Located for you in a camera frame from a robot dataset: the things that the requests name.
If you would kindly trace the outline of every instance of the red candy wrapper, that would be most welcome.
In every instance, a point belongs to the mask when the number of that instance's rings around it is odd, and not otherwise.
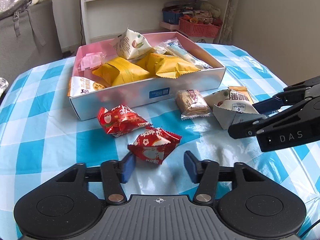
[[[128,149],[146,162],[162,164],[163,160],[179,145],[182,136],[161,128],[146,127]]]
[[[119,105],[111,111],[104,107],[100,108],[97,119],[105,132],[114,137],[151,125],[136,112],[123,105]]]

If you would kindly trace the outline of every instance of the red plastic basket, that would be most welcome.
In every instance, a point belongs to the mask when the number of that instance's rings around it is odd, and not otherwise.
[[[179,29],[188,36],[215,38],[218,36],[220,26],[191,23],[179,18]]]

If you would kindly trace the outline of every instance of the black cable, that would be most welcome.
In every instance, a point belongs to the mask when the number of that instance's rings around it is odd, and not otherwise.
[[[320,219],[317,221],[317,222],[315,222],[315,223],[313,223],[306,231],[304,231],[301,235],[300,235],[300,238],[303,238],[307,233],[309,233],[309,231],[312,229],[312,228],[314,228],[317,224],[319,224],[320,223]]]
[[[82,21],[82,11],[81,11],[81,0],[80,0],[80,26],[81,26],[80,34],[81,34],[81,46],[82,46],[83,36],[82,36],[82,24],[81,24],[81,21]]]

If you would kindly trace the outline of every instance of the table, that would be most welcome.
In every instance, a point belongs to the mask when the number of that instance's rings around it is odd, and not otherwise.
[[[220,87],[247,86],[254,101],[280,92],[286,85],[247,52],[234,46],[199,44],[214,55],[227,71]],[[0,107],[0,238],[21,236],[12,211],[24,194],[77,162],[100,165],[122,159],[141,130],[119,138],[103,132],[97,119],[79,121],[68,101],[68,82],[74,57],[35,67],[21,74]],[[130,181],[123,185],[130,194],[189,194],[196,186],[183,167],[183,153],[191,150],[198,159],[211,159],[223,166],[245,162],[297,194],[306,204],[307,218],[301,232],[320,217],[320,149],[309,143],[289,149],[262,153],[256,138],[234,140],[214,117],[182,121],[174,99],[134,108],[139,115],[183,136],[163,165],[137,160]],[[89,190],[103,198],[100,183]],[[230,190],[220,183],[217,197]],[[318,227],[306,239],[320,236]]]

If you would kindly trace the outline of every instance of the blue storage bin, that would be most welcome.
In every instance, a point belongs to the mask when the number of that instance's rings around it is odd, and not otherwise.
[[[183,13],[163,11],[163,21],[166,23],[178,25],[180,17],[183,17]]]

